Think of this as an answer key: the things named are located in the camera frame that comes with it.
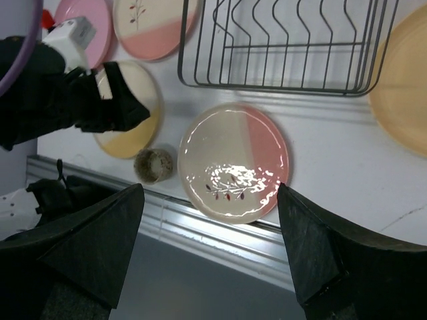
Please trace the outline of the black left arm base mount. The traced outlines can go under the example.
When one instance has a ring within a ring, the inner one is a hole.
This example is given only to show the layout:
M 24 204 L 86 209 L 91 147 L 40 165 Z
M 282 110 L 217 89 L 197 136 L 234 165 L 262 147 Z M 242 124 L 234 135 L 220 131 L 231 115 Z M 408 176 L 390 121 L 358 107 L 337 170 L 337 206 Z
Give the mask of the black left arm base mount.
M 40 179 L 26 188 L 39 204 L 35 209 L 41 216 L 38 226 L 78 212 L 115 194 L 113 189 L 92 181 L 74 175 L 64 176 L 63 161 L 60 159 L 56 166 L 58 178 Z

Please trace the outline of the small speckled ceramic cup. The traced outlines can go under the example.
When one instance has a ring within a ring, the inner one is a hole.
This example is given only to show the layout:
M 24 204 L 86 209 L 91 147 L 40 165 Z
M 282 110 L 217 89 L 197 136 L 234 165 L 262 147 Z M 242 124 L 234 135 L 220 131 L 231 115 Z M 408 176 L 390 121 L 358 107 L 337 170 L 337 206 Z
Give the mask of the small speckled ceramic cup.
M 171 177 L 173 158 L 164 149 L 142 149 L 134 159 L 133 169 L 143 184 L 154 185 Z

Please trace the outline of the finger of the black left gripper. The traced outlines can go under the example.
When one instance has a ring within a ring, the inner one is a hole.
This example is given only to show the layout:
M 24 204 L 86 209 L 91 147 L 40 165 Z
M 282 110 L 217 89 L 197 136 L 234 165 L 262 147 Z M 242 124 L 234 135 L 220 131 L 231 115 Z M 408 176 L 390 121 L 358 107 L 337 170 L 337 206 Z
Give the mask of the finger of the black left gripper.
M 75 96 L 79 115 L 75 126 L 88 133 L 129 131 L 148 119 L 150 111 L 129 89 L 118 63 L 103 66 L 111 97 L 101 96 L 94 71 L 78 77 Z

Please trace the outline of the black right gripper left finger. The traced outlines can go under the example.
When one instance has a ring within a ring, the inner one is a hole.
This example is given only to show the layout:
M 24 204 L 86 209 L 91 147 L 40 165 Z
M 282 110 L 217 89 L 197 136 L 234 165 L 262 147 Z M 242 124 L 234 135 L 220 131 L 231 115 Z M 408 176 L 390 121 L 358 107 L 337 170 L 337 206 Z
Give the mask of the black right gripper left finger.
M 40 309 L 56 282 L 115 309 L 144 208 L 140 184 L 1 241 L 1 308 Z

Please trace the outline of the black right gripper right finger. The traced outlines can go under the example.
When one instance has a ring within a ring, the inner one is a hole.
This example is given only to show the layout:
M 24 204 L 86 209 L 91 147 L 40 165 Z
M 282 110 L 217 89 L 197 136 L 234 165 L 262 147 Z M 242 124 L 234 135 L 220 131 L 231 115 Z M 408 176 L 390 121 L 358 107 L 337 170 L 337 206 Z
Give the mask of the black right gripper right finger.
M 363 293 L 426 290 L 426 246 L 357 225 L 284 183 L 277 198 L 292 281 L 302 305 L 339 284 Z

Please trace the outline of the cream and yellow plate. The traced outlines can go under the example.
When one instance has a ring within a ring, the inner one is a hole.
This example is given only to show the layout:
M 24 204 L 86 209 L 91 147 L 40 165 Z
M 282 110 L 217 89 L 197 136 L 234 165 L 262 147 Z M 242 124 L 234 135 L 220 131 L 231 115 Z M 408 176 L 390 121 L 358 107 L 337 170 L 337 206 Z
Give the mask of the cream and yellow plate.
M 130 91 L 149 111 L 150 117 L 126 132 L 95 133 L 98 146 L 108 155 L 130 159 L 148 147 L 163 122 L 163 96 L 151 73 L 135 61 L 120 61 L 119 68 Z

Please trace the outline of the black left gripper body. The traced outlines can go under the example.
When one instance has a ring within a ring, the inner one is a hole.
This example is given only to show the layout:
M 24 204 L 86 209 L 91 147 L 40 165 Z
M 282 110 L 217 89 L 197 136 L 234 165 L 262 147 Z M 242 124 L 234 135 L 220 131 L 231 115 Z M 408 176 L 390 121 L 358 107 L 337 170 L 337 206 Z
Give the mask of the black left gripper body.
M 1 147 L 76 126 L 100 129 L 100 95 L 95 75 L 82 67 L 65 70 L 60 53 L 38 41 L 22 73 L 1 96 Z

